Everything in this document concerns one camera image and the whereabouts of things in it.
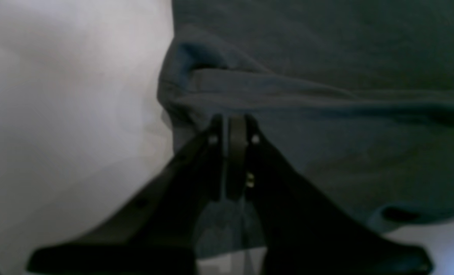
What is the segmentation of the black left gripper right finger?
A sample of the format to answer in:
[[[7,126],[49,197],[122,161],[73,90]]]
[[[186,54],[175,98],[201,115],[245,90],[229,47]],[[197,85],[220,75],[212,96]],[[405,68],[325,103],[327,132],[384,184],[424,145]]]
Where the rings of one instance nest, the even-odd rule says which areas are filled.
[[[384,239],[301,176],[250,115],[228,122],[227,197],[250,201],[267,253],[263,275],[428,275],[418,246]]]

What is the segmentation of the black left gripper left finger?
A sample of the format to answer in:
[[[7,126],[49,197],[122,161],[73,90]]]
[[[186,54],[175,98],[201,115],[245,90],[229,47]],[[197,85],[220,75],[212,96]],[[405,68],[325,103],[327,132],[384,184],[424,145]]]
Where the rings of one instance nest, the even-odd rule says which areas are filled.
[[[196,275],[194,231],[221,197],[222,116],[215,115],[166,167],[110,218],[69,242],[37,249],[41,275]]]

